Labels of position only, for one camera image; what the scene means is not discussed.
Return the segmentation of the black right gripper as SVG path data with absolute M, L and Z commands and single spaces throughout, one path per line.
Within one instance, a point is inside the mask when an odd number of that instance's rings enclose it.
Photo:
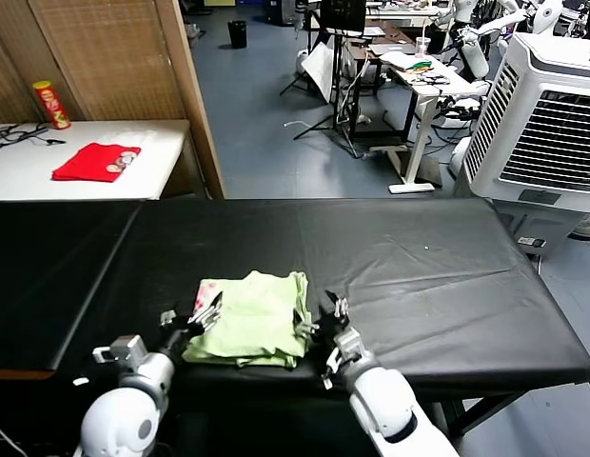
M 317 344 L 332 344 L 334 338 L 350 325 L 348 302 L 343 296 L 326 290 L 325 295 L 333 305 L 333 311 L 313 321 L 313 315 L 304 309 L 293 310 L 293 329 L 296 335 L 313 336 Z

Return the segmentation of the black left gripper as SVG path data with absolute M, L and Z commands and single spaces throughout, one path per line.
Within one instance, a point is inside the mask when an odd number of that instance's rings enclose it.
M 161 342 L 158 351 L 165 355 L 181 355 L 189 341 L 209 331 L 219 320 L 223 293 L 219 292 L 208 306 L 197 310 L 189 318 L 178 318 L 174 309 L 160 315 Z

